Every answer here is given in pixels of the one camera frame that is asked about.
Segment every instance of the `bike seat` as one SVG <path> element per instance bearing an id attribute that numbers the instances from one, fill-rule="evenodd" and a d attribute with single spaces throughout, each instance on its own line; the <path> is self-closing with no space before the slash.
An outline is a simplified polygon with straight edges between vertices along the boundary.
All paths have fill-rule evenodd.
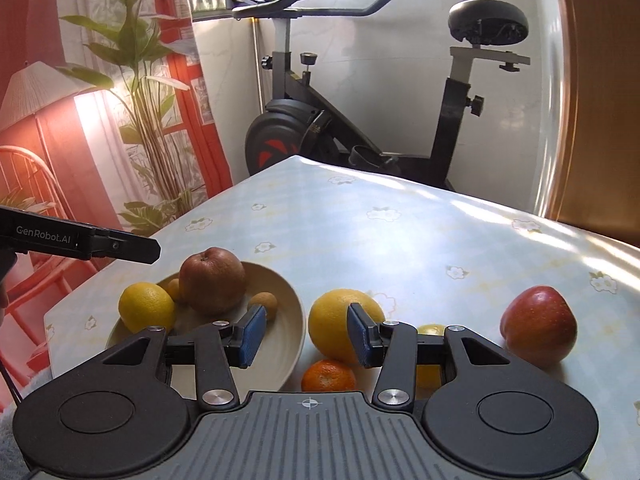
<path id="1" fill-rule="evenodd" d="M 473 45 L 511 45 L 529 35 L 529 23 L 515 5 L 498 0 L 467 0 L 451 7 L 449 30 Z"/>

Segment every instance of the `lamp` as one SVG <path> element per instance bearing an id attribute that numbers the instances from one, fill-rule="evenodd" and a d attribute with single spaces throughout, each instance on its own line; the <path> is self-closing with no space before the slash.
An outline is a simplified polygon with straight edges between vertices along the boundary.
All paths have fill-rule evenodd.
<path id="1" fill-rule="evenodd" d="M 58 180 L 51 163 L 38 112 L 61 99 L 92 89 L 95 87 L 89 83 L 66 76 L 41 61 L 27 65 L 13 74 L 9 80 L 0 106 L 0 132 L 32 115 L 36 121 L 45 162 Z M 68 204 L 64 204 L 63 207 L 69 213 Z"/>

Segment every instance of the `towel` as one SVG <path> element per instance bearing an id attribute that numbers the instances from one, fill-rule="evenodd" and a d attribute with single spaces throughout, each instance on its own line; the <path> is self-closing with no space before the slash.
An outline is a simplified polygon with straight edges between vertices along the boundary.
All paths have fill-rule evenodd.
<path id="1" fill-rule="evenodd" d="M 34 375 L 33 379 L 21 392 L 29 395 L 33 390 L 51 380 L 51 368 Z M 14 421 L 15 404 L 0 413 L 0 480 L 20 480 L 27 475 L 27 469 L 18 445 L 15 443 L 12 422 Z"/>

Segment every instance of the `metal screw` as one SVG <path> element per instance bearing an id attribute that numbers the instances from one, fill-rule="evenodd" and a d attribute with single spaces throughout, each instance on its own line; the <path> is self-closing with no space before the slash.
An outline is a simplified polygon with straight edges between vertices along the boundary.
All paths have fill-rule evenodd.
<path id="1" fill-rule="evenodd" d="M 202 394 L 202 400 L 212 406 L 221 406 L 234 400 L 234 394 L 228 390 L 209 390 Z"/>
<path id="2" fill-rule="evenodd" d="M 404 390 L 396 390 L 394 388 L 390 390 L 384 390 L 378 394 L 378 400 L 383 404 L 389 404 L 395 406 L 397 404 L 404 404 L 409 400 L 409 394 Z"/>

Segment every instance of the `metal pipe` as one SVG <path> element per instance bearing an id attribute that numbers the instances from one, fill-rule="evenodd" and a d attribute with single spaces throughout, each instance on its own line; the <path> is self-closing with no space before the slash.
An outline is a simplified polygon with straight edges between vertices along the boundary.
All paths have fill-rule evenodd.
<path id="1" fill-rule="evenodd" d="M 251 18 L 251 31 L 254 37 L 255 54 L 255 78 L 258 83 L 258 101 L 260 103 L 260 114 L 264 113 L 264 88 L 262 86 L 262 65 L 260 63 L 260 52 L 258 51 L 258 18 Z"/>

